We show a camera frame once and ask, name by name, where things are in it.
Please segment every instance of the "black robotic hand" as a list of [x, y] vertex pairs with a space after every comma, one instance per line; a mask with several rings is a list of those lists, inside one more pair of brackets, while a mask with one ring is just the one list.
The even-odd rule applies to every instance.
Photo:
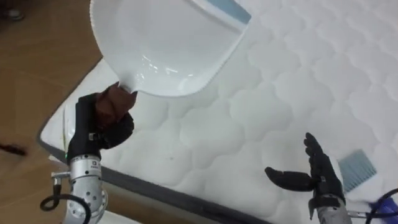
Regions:
[[311, 176], [303, 172], [278, 171], [267, 167], [265, 172], [268, 178], [285, 190], [313, 191], [313, 198], [308, 203], [311, 215], [314, 208], [338, 205], [331, 198], [323, 197], [325, 195], [334, 195], [345, 203], [341, 182], [335, 174], [329, 157], [323, 152], [318, 141], [312, 134], [306, 133], [304, 144], [305, 152], [310, 157]]
[[97, 93], [82, 96], [75, 106], [75, 134], [68, 147], [68, 164], [70, 159], [82, 154], [101, 158], [101, 149], [110, 149], [121, 144], [134, 130], [134, 121], [129, 113], [106, 129], [98, 128], [95, 113], [96, 96]]

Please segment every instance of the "blue brush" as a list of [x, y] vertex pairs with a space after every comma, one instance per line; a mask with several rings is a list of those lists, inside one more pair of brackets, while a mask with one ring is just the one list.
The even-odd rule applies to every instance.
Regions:
[[[366, 202], [375, 207], [384, 194], [383, 179], [362, 150], [356, 150], [339, 161], [346, 198], [353, 202]], [[378, 213], [396, 212], [398, 206], [392, 198], [385, 200]], [[384, 223], [398, 224], [398, 217], [383, 218]]]

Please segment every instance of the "label on robot arm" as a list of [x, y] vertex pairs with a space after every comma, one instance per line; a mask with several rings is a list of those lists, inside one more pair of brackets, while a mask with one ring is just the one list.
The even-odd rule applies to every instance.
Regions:
[[95, 170], [95, 171], [101, 171], [101, 164], [94, 159], [90, 159], [88, 161], [88, 170]]

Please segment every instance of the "gray mattress border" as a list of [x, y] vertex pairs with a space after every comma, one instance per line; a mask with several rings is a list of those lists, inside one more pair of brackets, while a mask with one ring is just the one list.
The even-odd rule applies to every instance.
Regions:
[[[97, 64], [100, 62], [99, 59], [86, 73], [86, 75], [79, 81], [79, 83], [73, 88], [73, 90], [66, 96], [66, 98], [61, 101], [61, 103], [56, 107], [51, 116], [44, 122], [40, 131], [37, 135], [37, 142], [47, 150], [51, 155], [56, 157], [58, 160], [65, 163], [65, 153], [57, 149], [46, 142], [44, 142], [40, 135], [47, 125], [49, 119], [54, 115], [56, 110], [61, 106], [61, 104], [73, 93], [79, 84], [83, 81], [83, 79], [89, 74], [92, 69], [94, 69]], [[210, 220], [214, 220], [216, 222], [224, 223], [224, 224], [271, 224], [264, 220], [260, 220], [259, 218], [247, 215], [245, 213], [239, 212], [237, 210], [233, 210], [222, 205], [218, 205], [216, 203], [208, 202], [206, 200], [196, 198], [187, 194], [183, 194], [180, 192], [176, 192], [174, 190], [170, 190], [168, 188], [155, 185], [153, 183], [138, 179], [136, 177], [131, 177], [129, 175], [122, 174], [118, 171], [111, 170], [109, 168], [102, 168], [103, 180], [107, 183], [118, 186], [122, 189], [128, 190], [130, 192], [134, 192], [136, 194], [149, 197], [160, 202], [172, 205], [174, 207], [180, 208], [182, 210], [186, 210], [188, 212], [194, 213], [201, 217], [208, 218]]]

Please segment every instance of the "black cable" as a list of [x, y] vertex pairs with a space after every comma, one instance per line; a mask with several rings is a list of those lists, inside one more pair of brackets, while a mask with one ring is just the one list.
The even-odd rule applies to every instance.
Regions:
[[26, 152], [24, 150], [23, 147], [17, 146], [15, 144], [11, 144], [11, 145], [4, 145], [0, 143], [0, 149], [11, 153], [11, 154], [15, 154], [15, 155], [19, 155], [19, 156], [26, 156]]
[[[60, 200], [72, 200], [76, 203], [79, 203], [86, 212], [86, 217], [83, 221], [83, 224], [88, 224], [91, 219], [91, 210], [88, 204], [80, 197], [71, 195], [71, 194], [61, 194], [61, 185], [54, 185], [53, 187], [53, 195], [48, 196], [40, 203], [40, 209], [49, 212], [54, 210], [60, 203]], [[53, 202], [51, 206], [46, 206], [49, 202]]]
[[373, 218], [389, 218], [389, 217], [394, 217], [398, 216], [398, 211], [396, 212], [391, 212], [391, 213], [380, 213], [376, 214], [376, 212], [380, 209], [382, 203], [384, 202], [385, 199], [393, 196], [394, 194], [398, 193], [398, 189], [390, 190], [386, 194], [384, 194], [378, 201], [377, 201], [377, 206], [372, 208], [371, 212], [367, 213], [366, 216], [366, 221], [365, 224], [370, 224]]

